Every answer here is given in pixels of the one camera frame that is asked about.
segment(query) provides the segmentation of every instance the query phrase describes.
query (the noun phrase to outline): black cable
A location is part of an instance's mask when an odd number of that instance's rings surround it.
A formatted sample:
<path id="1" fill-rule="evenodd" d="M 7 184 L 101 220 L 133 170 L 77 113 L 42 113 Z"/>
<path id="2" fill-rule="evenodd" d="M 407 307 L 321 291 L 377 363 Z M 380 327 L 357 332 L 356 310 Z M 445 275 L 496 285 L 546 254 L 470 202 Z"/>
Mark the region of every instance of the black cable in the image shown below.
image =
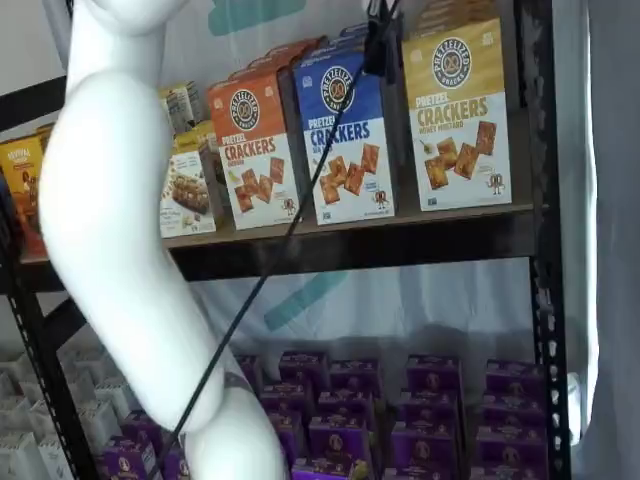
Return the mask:
<path id="1" fill-rule="evenodd" d="M 198 401 L 198 398 L 200 397 L 202 390 L 204 390 L 204 387 L 207 381 L 209 380 L 209 377 L 211 376 L 213 369 L 218 363 L 218 360 L 220 359 L 220 357 L 222 356 L 222 352 L 224 351 L 225 347 L 231 340 L 231 336 L 233 335 L 236 328 L 242 321 L 244 314 L 247 313 L 247 310 L 249 310 L 249 307 L 251 306 L 255 298 L 258 296 L 258 293 L 260 293 L 260 290 L 262 289 L 262 286 L 264 285 L 264 283 L 267 281 L 267 278 L 269 278 L 272 275 L 273 271 L 275 270 L 275 267 L 278 265 L 278 263 L 280 263 L 280 260 L 282 259 L 284 252 L 287 250 L 287 247 L 289 246 L 289 241 L 291 240 L 291 236 L 293 235 L 293 232 L 296 229 L 296 226 L 298 225 L 298 223 L 300 223 L 302 212 L 306 210 L 307 205 L 311 201 L 311 198 L 313 196 L 313 187 L 318 182 L 318 178 L 320 177 L 320 173 L 322 172 L 322 167 L 327 161 L 327 156 L 329 155 L 329 150 L 331 149 L 331 145 L 333 144 L 333 140 L 336 136 L 336 132 L 338 131 L 338 125 L 340 124 L 340 120 L 342 119 L 342 115 L 344 114 L 344 109 L 349 103 L 349 99 L 353 95 L 353 90 L 355 89 L 356 83 L 358 83 L 358 80 L 360 79 L 360 77 L 362 76 L 362 73 L 364 72 L 365 64 L 367 63 L 368 60 L 373 58 L 373 56 L 376 54 L 376 51 L 380 47 L 380 41 L 386 35 L 387 29 L 389 28 L 389 24 L 393 19 L 393 15 L 399 3 L 400 3 L 400 0 L 394 0 L 393 6 L 391 7 L 391 10 L 389 10 L 389 16 L 381 24 L 371 44 L 371 48 L 365 53 L 362 64 L 360 65 L 360 67 L 358 67 L 358 70 L 353 76 L 353 80 L 351 81 L 351 84 L 347 89 L 347 93 L 342 99 L 342 103 L 340 104 L 338 113 L 335 116 L 335 121 L 334 121 L 333 127 L 331 128 L 329 137 L 327 139 L 327 144 L 325 145 L 324 150 L 322 152 L 322 156 L 320 157 L 320 162 L 318 162 L 318 166 L 316 167 L 316 171 L 313 174 L 313 177 L 311 178 L 311 182 L 309 183 L 309 186 L 306 192 L 304 192 L 304 195 L 302 196 L 302 201 L 300 202 L 300 208 L 298 208 L 296 215 L 293 217 L 293 221 L 291 222 L 291 224 L 289 225 L 289 228 L 287 229 L 287 233 L 285 234 L 284 238 L 280 242 L 280 246 L 278 247 L 278 251 L 276 255 L 273 257 L 273 260 L 271 261 L 271 263 L 269 263 L 269 265 L 267 266 L 266 270 L 264 271 L 260 279 L 258 279 L 258 281 L 256 282 L 255 286 L 251 290 L 251 293 L 249 293 L 249 296 L 244 301 L 244 303 L 242 304 L 242 307 L 240 307 L 240 310 L 238 311 L 235 318 L 233 319 L 233 322 L 229 326 L 229 329 L 224 334 L 224 337 L 222 337 L 222 341 L 220 342 L 220 345 L 218 345 L 218 348 L 216 349 L 216 352 L 213 355 L 211 362 L 209 363 L 206 370 L 204 371 L 204 374 L 202 375 L 202 378 L 200 379 L 198 386 L 193 392 L 191 400 L 189 400 L 189 403 L 187 404 L 187 407 L 184 413 L 182 414 L 182 417 L 180 418 L 178 425 L 176 426 L 174 431 L 171 432 L 171 435 L 169 436 L 167 442 L 165 443 L 165 446 L 162 449 L 162 452 L 160 453 L 157 459 L 156 465 L 153 467 L 153 469 L 149 474 L 149 478 L 154 478 L 156 473 L 159 472 L 160 466 L 164 464 L 165 458 L 167 457 L 169 450 L 178 439 L 178 436 L 180 435 L 180 431 L 182 430 L 182 427 L 184 427 L 184 424 L 187 422 L 187 419 L 189 418 L 191 411 L 195 407 L 195 404 Z"/>

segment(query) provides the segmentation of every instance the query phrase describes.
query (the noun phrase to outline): metal shelving unit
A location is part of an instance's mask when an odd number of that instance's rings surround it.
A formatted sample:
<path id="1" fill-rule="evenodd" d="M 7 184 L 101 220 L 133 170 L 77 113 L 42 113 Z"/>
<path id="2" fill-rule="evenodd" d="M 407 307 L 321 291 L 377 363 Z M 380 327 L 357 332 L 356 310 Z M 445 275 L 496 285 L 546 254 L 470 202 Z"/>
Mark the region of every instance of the metal shelving unit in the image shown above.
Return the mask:
<path id="1" fill-rule="evenodd" d="M 549 478 L 568 480 L 552 2 L 515 0 L 515 12 L 521 101 L 529 121 L 527 136 L 517 142 L 524 153 L 515 161 L 526 168 L 517 175 L 520 186 L 516 191 L 514 185 L 514 203 L 425 214 L 408 198 L 400 203 L 395 219 L 332 227 L 317 227 L 310 215 L 276 274 L 528 257 L 536 362 L 544 365 L 548 377 Z M 64 85 L 65 79 L 59 78 L 0 97 L 0 130 L 61 108 Z M 83 480 L 97 478 L 56 356 L 84 319 L 72 300 L 43 316 L 35 292 L 63 286 L 46 259 L 20 257 L 4 210 L 1 217 L 0 292 L 9 297 L 74 474 Z M 284 227 L 244 232 L 229 227 L 215 235 L 171 240 L 167 247 L 189 281 L 256 276 L 272 258 L 283 233 Z"/>

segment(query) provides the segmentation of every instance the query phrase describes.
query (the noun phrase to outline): purple box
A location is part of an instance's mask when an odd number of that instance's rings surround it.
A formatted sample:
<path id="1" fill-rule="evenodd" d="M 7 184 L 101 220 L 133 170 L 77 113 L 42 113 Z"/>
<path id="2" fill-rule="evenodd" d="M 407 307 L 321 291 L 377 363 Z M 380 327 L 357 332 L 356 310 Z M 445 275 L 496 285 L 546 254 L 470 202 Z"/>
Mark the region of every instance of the purple box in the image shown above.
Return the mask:
<path id="1" fill-rule="evenodd" d="M 433 464 L 450 469 L 458 478 L 458 455 L 453 419 L 396 422 L 391 432 L 394 465 L 400 468 Z"/>
<path id="2" fill-rule="evenodd" d="M 471 467 L 469 480 L 547 480 L 547 472 L 541 467 L 512 467 L 486 463 Z"/>
<path id="3" fill-rule="evenodd" d="M 452 478 L 449 470 L 437 465 L 387 468 L 384 471 L 384 480 L 451 480 Z"/>
<path id="4" fill-rule="evenodd" d="M 349 459 L 299 458 L 291 469 L 291 480 L 352 480 L 353 471 Z"/>
<path id="5" fill-rule="evenodd" d="M 160 455 L 164 442 L 169 432 L 151 420 L 151 417 L 142 410 L 135 410 L 125 418 L 121 425 L 122 434 L 131 440 L 148 439 L 153 445 L 156 455 Z"/>
<path id="6" fill-rule="evenodd" d="M 376 359 L 331 362 L 329 377 L 334 389 L 368 390 L 376 400 L 383 399 L 382 371 Z"/>
<path id="7" fill-rule="evenodd" d="M 236 361 L 253 391 L 256 392 L 256 395 L 259 394 L 264 387 L 260 358 L 255 355 L 236 355 Z"/>
<path id="8" fill-rule="evenodd" d="M 291 468 L 296 459 L 306 457 L 308 454 L 302 416 L 294 411 L 268 412 L 268 415 L 282 445 L 287 464 Z"/>
<path id="9" fill-rule="evenodd" d="M 487 424 L 546 427 L 545 410 L 537 400 L 485 392 L 482 417 Z"/>
<path id="10" fill-rule="evenodd" d="M 544 429 L 513 425 L 480 425 L 476 456 L 484 462 L 506 465 L 547 465 Z"/>
<path id="11" fill-rule="evenodd" d="M 156 464 L 151 443 L 144 445 L 120 436 L 111 437 L 102 452 L 102 458 L 111 478 L 147 480 Z M 154 480 L 162 480 L 162 475 L 156 474 Z"/>
<path id="12" fill-rule="evenodd" d="M 375 467 L 365 423 L 364 417 L 357 415 L 313 417 L 309 423 L 311 454 L 331 459 L 352 459 L 357 478 L 373 479 Z"/>
<path id="13" fill-rule="evenodd" d="M 260 394 L 260 403 L 268 411 L 300 412 L 305 424 L 315 413 L 311 388 L 306 383 L 279 382 L 266 385 Z"/>
<path id="14" fill-rule="evenodd" d="M 489 360 L 487 391 L 543 400 L 545 398 L 544 370 L 533 363 Z"/>
<path id="15" fill-rule="evenodd" d="M 307 379 L 316 395 L 329 389 L 329 361 L 324 352 L 284 352 L 279 369 L 282 380 Z"/>
<path id="16" fill-rule="evenodd" d="M 162 475 L 164 480 L 189 480 L 191 478 L 184 452 L 178 445 L 174 445 L 169 450 L 164 461 Z"/>

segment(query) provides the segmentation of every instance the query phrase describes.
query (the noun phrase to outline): teal graphic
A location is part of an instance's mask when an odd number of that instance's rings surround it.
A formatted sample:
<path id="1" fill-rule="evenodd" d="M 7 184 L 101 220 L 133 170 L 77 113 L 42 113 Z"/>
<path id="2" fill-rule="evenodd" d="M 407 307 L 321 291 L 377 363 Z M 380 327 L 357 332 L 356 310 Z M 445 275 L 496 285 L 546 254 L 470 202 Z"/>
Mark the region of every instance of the teal graphic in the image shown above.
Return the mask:
<path id="1" fill-rule="evenodd" d="M 299 12 L 306 4 L 307 0 L 215 0 L 209 30 L 221 37 Z"/>
<path id="2" fill-rule="evenodd" d="M 267 328 L 272 332 L 284 327 L 311 305 L 323 298 L 347 278 L 348 272 L 319 273 L 300 290 L 296 290 L 264 316 Z"/>

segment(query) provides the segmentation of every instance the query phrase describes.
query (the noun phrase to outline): brand logo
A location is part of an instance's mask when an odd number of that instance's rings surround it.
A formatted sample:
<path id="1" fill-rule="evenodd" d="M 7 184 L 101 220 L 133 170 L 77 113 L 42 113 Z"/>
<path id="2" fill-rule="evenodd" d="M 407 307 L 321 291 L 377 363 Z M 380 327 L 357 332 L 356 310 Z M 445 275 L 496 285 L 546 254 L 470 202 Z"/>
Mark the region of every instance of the brand logo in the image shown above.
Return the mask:
<path id="1" fill-rule="evenodd" d="M 249 90 L 238 90 L 231 98 L 231 118 L 240 130 L 252 130 L 260 120 L 258 99 Z"/>
<path id="2" fill-rule="evenodd" d="M 342 105 L 342 102 L 347 96 L 347 91 L 352 81 L 353 77 L 348 70 L 343 67 L 331 67 L 323 75 L 322 83 L 320 84 L 322 100 L 333 113 L 337 113 L 340 109 L 340 105 Z M 352 91 L 347 99 L 345 111 L 349 110 L 349 107 L 353 103 L 354 94 L 355 92 Z"/>
<path id="3" fill-rule="evenodd" d="M 433 76 L 444 88 L 458 88 L 469 78 L 471 51 L 464 41 L 451 37 L 433 52 Z"/>

